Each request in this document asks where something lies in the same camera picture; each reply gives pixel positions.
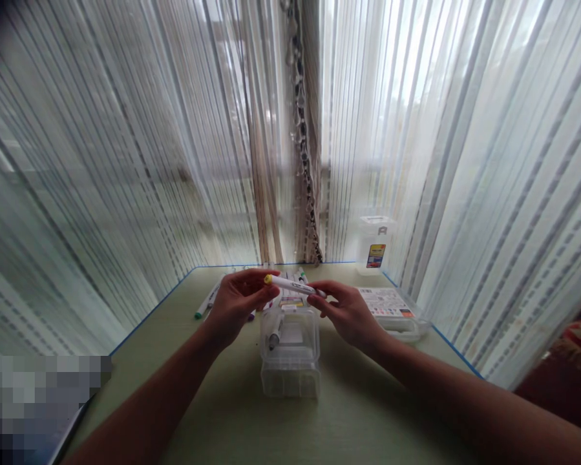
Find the curtain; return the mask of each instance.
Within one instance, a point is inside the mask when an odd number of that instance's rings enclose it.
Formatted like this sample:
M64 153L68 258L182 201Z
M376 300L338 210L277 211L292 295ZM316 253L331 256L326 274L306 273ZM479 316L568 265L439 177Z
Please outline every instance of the curtain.
M196 266L355 258L507 388L581 305L581 0L43 0L0 18L0 353Z
M321 2L321 237L511 388L581 306L581 1Z

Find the white marker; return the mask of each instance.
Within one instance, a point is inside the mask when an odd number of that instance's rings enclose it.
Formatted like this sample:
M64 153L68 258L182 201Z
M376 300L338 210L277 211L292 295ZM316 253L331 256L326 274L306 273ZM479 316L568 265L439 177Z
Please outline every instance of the white marker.
M219 287L221 286L221 280L224 278L225 275L227 275L227 273L221 275L221 278L219 278L219 281L217 282L215 287L211 289L211 292L208 294L206 299L204 299L202 305L200 305L200 308L198 308L198 311L195 313L196 320L202 318L207 311L213 308L213 304L215 303L215 297L217 297L217 291L219 290Z
M273 276L272 274L267 274L264 277L264 283L275 284L277 287L281 287L282 289L288 289L289 291L295 291L301 294L316 294L322 298L327 298L327 294L319 289L314 289L313 287L306 286L305 284L295 283L294 281L283 279L278 276Z
M271 333L271 335L269 336L269 350L273 350L277 347L277 344L279 344L279 337L280 337L280 332L282 331L282 324L284 323L284 315L282 315L282 313L280 312L277 315L277 319L275 320L275 325L273 325L273 332Z

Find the plastic container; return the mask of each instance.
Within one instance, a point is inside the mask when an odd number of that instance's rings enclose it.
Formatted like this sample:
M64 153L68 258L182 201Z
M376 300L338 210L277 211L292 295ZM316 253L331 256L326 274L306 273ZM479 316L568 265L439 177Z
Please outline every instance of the plastic container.
M275 305L260 319L262 389L269 397L318 397L321 371L318 316L302 305Z
M359 219L355 266L359 274L381 274L390 247L395 221L386 216L362 216Z

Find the table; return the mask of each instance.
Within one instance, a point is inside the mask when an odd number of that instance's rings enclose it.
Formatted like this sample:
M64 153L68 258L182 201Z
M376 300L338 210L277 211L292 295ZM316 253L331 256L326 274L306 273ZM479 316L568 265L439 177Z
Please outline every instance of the table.
M278 266L295 271L298 265ZM112 356L112 377L91 401L67 455L200 324L193 315L230 267L196 268ZM304 266L310 281L334 279L358 287L387 287L384 276L361 276L353 263ZM346 344L320 320L321 394L316 399L268 398L262 393L258 315L213 364L176 429L163 464L439 464L474 462L469 447L430 407ZM470 371L431 329L416 347Z

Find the white curtain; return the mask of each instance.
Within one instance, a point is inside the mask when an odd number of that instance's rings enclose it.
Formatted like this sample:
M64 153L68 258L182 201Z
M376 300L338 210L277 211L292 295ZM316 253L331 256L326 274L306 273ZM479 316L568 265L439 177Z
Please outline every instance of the white curtain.
M4 14L0 353L108 353L199 265L353 260L366 214L515 386L581 305L581 0Z
M581 1L321 2L321 237L513 387L581 306Z

